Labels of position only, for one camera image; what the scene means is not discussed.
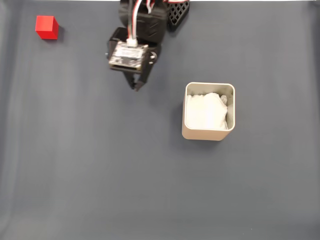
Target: white wire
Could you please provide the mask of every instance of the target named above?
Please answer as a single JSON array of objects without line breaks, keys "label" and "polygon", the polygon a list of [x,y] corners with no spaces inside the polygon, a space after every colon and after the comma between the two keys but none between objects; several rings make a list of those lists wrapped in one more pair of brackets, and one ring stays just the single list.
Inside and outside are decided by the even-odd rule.
[{"label": "white wire", "polygon": [[137,39],[137,15],[142,0],[137,0],[135,2],[132,14],[132,38]]},{"label": "white wire", "polygon": [[151,6],[150,6],[150,2],[151,2],[151,0],[146,0],[146,8],[148,9],[148,14],[150,14],[151,13]]}]

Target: wire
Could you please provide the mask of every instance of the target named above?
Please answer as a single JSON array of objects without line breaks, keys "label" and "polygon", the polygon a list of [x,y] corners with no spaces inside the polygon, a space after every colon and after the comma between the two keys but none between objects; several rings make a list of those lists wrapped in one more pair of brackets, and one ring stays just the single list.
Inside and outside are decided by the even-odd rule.
[{"label": "wire", "polygon": [[135,2],[132,14],[132,38],[135,40],[137,39],[137,16],[141,2],[142,0],[137,0]]},{"label": "wire", "polygon": [[129,0],[128,6],[128,38],[132,39],[132,11],[133,11],[133,0]]},{"label": "wire", "polygon": [[151,13],[152,9],[154,8],[155,0],[146,0],[146,8],[148,9],[148,14]]}]

